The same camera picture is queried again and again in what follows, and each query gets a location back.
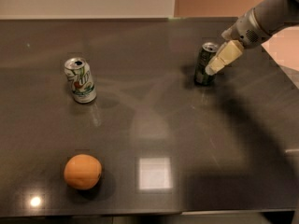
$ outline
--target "aluminum can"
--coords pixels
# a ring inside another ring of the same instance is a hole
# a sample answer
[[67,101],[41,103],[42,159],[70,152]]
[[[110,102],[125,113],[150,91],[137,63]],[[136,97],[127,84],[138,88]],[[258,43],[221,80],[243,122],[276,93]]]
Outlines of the aluminum can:
[[75,101],[89,103],[96,97],[91,69],[85,59],[74,57],[64,64],[64,72]]
[[213,42],[206,42],[201,50],[199,51],[197,63],[195,66],[194,82],[195,84],[200,84],[208,86],[215,79],[214,76],[210,76],[206,73],[206,66],[209,61],[215,56],[219,45]]

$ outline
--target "can label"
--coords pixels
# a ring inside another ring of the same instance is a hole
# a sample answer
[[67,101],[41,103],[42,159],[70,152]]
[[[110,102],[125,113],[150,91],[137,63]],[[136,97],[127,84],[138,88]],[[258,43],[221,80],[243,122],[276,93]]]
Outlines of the can label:
[[90,66],[80,57],[71,58],[64,64],[70,89],[79,103],[89,103],[96,97]]
[[215,56],[218,48],[219,45],[213,42],[206,42],[201,48],[195,67],[194,82],[196,84],[205,86],[210,85],[215,79],[215,75],[210,76],[206,73],[206,66],[208,65],[209,61]]

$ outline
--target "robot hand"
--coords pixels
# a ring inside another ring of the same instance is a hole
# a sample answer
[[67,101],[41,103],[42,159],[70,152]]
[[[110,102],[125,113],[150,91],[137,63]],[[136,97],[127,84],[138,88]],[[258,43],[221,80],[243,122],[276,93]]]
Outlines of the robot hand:
[[214,75],[242,55],[261,45],[280,30],[299,24],[299,0],[263,0],[222,33],[225,42],[206,67]]

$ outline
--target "table surface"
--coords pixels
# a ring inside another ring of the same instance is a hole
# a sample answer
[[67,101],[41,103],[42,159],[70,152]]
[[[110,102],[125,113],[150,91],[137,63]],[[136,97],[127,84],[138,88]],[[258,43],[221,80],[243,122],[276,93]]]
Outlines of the table surface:
[[[262,47],[193,84],[202,44],[234,21],[0,21],[0,217],[293,209],[297,88]],[[74,56],[91,66],[87,105],[64,76]],[[104,166],[89,191],[63,178],[81,153]]]

